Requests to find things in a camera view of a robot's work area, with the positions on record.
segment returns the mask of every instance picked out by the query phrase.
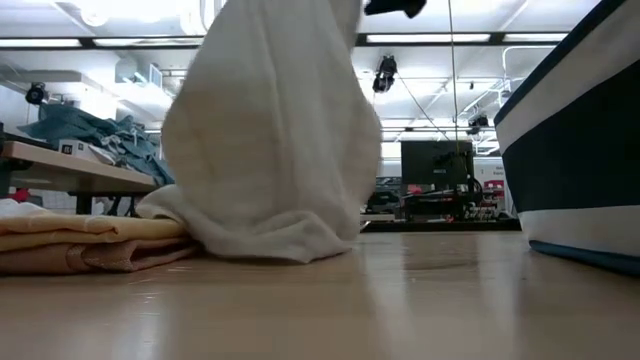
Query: ceiling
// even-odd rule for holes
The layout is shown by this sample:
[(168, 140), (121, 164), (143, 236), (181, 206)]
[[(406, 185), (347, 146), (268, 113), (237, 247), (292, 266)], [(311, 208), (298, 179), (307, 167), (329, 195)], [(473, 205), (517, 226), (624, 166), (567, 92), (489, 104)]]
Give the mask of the ceiling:
[[(2, 0), (0, 37), (198, 35), (205, 32), (204, 27), (185, 22), (185, 17), (191, 14), (188, 11), (200, 12), (200, 16), (204, 18), (200, 21), (202, 25), (213, 19), (222, 2)], [(360, 32), (568, 32), (598, 2), (599, 0), (451, 0), (451, 29), (448, 1), (429, 0), (422, 13), (412, 20), (402, 13), (365, 17), (362, 19)], [(456, 118), (460, 120), (460, 126), (466, 126), (466, 120), (476, 113), (485, 113), (492, 118), (500, 108), (500, 91), (505, 84), (513, 90), (551, 50), (548, 46), (508, 50), (495, 46), (469, 46), (456, 47), (453, 52), (449, 46), (358, 47), (354, 49), (352, 57), (363, 92), (374, 104), (383, 126), (448, 127), (454, 125), (453, 119)], [(171, 91), (177, 91), (180, 78), (184, 76), (195, 52), (196, 50), (0, 50), (0, 74), (13, 70), (73, 70), (114, 90), (115, 64), (123, 57), (133, 57), (144, 63), (157, 64), (165, 71), (165, 86)], [(388, 93), (374, 96), (371, 90), (374, 72), (381, 56), (387, 54), (395, 56), (400, 80), (396, 81)], [(455, 86), (452, 81), (452, 64), (455, 64)], [(163, 102), (158, 106), (168, 107), (168, 104), (170, 102)], [(154, 126), (160, 126), (162, 111), (154, 114), (156, 121), (152, 122), (156, 123)], [(385, 133), (387, 140), (411, 136), (419, 135), (392, 131)]]

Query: light wood surface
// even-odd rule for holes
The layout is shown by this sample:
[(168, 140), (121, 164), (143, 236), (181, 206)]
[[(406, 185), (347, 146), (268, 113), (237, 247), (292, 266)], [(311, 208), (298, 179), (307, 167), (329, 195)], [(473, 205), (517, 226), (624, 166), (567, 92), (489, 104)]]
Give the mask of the light wood surface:
[(639, 358), (640, 283), (519, 233), (367, 234), (308, 266), (0, 279), (6, 359)]
[(27, 171), (13, 173), (11, 184), (15, 187), (78, 192), (147, 192), (156, 188), (149, 175), (20, 142), (6, 142), (1, 156), (33, 162)]

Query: blue fabric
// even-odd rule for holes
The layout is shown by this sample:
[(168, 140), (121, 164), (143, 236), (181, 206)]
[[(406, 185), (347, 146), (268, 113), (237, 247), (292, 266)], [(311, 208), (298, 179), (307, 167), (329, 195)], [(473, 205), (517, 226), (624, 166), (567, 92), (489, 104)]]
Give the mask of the blue fabric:
[(533, 250), (543, 254), (580, 261), (625, 275), (640, 276), (640, 257), (578, 249), (535, 240), (530, 241), (529, 245)]
[(157, 185), (174, 183), (167, 163), (155, 156), (157, 145), (131, 116), (105, 120), (71, 106), (43, 104), (38, 119), (19, 129), (55, 147), (60, 140), (84, 141), (114, 154), (118, 164), (152, 176)]

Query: yellow folded fabric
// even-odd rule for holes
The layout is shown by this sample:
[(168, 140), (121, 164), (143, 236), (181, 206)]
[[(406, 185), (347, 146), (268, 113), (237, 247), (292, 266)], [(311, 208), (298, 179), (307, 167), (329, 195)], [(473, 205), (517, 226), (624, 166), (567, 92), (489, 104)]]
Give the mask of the yellow folded fabric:
[(51, 212), (0, 218), (0, 251), (60, 243), (116, 243), (185, 236), (188, 235), (184, 227), (169, 219), (58, 215)]

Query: white towel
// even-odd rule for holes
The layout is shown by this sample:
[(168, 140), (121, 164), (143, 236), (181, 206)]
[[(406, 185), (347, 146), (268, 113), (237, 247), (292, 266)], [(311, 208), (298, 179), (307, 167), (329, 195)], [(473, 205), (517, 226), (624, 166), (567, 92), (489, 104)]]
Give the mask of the white towel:
[(232, 0), (216, 18), (162, 141), (170, 216), (214, 254), (307, 263), (347, 251), (375, 186), (380, 126), (350, 51), (359, 0)]

